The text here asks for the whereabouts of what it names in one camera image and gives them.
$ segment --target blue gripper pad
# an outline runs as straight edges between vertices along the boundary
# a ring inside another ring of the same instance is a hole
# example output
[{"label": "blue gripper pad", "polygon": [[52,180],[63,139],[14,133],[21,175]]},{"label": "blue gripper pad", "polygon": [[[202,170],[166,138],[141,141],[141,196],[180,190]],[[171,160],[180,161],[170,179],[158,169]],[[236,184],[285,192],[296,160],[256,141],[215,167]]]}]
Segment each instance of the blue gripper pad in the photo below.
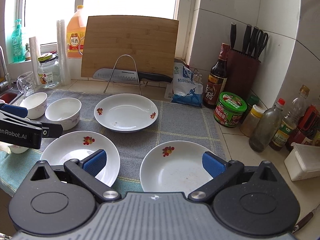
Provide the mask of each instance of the blue gripper pad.
[{"label": "blue gripper pad", "polygon": [[205,152],[202,155],[202,166],[213,178],[226,170],[226,164],[227,162],[210,152]]},{"label": "blue gripper pad", "polygon": [[2,111],[5,111],[9,114],[14,114],[16,116],[19,116],[21,118],[25,118],[28,115],[28,110],[24,107],[20,107],[20,106],[12,106],[12,105],[3,105],[0,108]]},{"label": "blue gripper pad", "polygon": [[107,153],[100,149],[83,159],[81,163],[82,169],[95,177],[106,166]]}]

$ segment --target plaid cloth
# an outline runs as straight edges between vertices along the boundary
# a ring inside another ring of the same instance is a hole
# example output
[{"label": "plaid cloth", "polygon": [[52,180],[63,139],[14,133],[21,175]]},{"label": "plaid cloth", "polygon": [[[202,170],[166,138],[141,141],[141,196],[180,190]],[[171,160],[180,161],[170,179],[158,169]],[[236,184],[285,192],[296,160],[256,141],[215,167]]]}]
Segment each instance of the plaid cloth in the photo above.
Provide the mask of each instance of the plaid cloth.
[{"label": "plaid cloth", "polygon": [[[98,102],[110,94],[75,92],[71,90],[40,90],[48,94],[48,105],[54,101],[73,97],[82,103],[80,122],[71,130],[95,131],[109,138],[117,147],[120,155],[120,171],[113,188],[122,195],[128,191],[142,191],[139,172],[143,158],[155,146],[174,140],[198,143],[222,159],[226,159],[219,135],[215,128],[213,112],[175,103],[153,101],[159,111],[157,120],[146,129],[134,133],[118,133],[100,125],[94,117]],[[43,115],[38,121],[47,121]],[[0,152],[0,188],[13,195],[30,169],[41,157],[44,149],[54,140],[42,140],[41,149],[29,149],[23,154]]]}]

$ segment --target plastic wrap roll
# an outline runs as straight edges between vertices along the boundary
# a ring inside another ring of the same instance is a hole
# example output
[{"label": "plastic wrap roll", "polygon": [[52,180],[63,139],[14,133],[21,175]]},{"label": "plastic wrap roll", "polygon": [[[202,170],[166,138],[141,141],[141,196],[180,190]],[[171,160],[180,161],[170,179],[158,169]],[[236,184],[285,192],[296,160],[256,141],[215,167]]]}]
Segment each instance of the plastic wrap roll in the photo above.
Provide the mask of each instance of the plastic wrap roll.
[{"label": "plastic wrap roll", "polygon": [[36,85],[40,86],[41,82],[38,76],[38,67],[40,66],[40,63],[38,61],[38,57],[41,55],[41,52],[40,52],[40,45],[38,44],[37,37],[29,38],[29,45],[30,45],[31,64],[32,64],[33,74],[35,76]]},{"label": "plastic wrap roll", "polygon": [[71,78],[68,67],[66,24],[64,20],[57,21],[57,47],[61,83],[66,86],[71,84]]}]

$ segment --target faucet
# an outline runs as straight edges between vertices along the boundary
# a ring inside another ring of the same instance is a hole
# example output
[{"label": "faucet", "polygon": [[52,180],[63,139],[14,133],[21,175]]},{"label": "faucet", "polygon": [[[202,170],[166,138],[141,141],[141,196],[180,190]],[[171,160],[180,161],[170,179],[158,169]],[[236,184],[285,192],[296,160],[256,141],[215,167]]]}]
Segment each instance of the faucet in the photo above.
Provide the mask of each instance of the faucet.
[{"label": "faucet", "polygon": [[3,49],[1,46],[0,46],[0,60],[1,60],[2,68],[4,72],[4,80],[0,82],[0,92],[1,92],[1,91],[12,88],[10,74],[5,64]]}]

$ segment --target glass cup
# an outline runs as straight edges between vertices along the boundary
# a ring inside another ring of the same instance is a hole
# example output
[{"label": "glass cup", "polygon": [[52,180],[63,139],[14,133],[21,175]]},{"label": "glass cup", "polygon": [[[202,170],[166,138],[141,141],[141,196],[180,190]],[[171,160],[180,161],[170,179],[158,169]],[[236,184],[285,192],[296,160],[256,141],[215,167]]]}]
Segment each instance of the glass cup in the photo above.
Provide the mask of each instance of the glass cup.
[{"label": "glass cup", "polygon": [[25,97],[28,97],[35,93],[35,81],[33,71],[23,73],[17,78],[18,89]]}]

